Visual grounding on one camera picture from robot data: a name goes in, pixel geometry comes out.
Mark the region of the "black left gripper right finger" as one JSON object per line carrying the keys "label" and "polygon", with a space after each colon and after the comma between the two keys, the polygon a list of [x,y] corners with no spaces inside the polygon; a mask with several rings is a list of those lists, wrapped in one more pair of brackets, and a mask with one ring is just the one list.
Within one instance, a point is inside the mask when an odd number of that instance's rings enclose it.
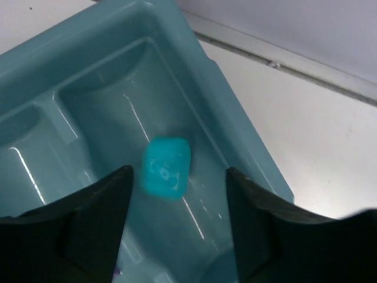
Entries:
{"label": "black left gripper right finger", "polygon": [[238,169],[226,192],[240,282],[375,282],[376,210],[332,219],[262,188]]}

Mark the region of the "teal rounded lego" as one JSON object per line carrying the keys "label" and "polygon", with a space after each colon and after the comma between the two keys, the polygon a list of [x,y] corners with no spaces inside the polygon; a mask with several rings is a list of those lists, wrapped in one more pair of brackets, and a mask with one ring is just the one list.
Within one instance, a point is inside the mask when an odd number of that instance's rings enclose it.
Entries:
{"label": "teal rounded lego", "polygon": [[181,137],[156,137],[147,145],[142,159],[140,183],[149,195],[181,199],[188,186],[191,147]]}

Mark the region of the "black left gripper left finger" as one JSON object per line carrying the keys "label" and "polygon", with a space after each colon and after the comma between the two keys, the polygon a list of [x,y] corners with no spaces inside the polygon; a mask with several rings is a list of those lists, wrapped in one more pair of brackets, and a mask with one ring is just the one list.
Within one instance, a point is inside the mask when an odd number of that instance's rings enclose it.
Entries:
{"label": "black left gripper left finger", "polygon": [[1,218],[2,282],[111,282],[133,191],[123,166],[49,205]]}

